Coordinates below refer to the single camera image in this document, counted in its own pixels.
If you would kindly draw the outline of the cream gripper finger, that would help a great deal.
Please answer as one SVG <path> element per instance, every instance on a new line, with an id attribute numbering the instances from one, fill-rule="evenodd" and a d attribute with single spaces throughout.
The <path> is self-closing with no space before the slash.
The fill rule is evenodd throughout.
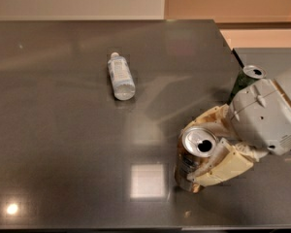
<path id="1" fill-rule="evenodd" d="M 246 142 L 232 145 L 222 138 L 209 160 L 186 178 L 203 187 L 223 183 L 246 172 L 268 153 L 267 150 L 257 149 Z"/>
<path id="2" fill-rule="evenodd" d="M 229 106 L 215 106 L 197 116 L 182 130 L 182 136 L 197 135 L 198 140 L 218 140 L 220 137 L 237 139 L 237 133 L 233 129 L 228 118 Z"/>

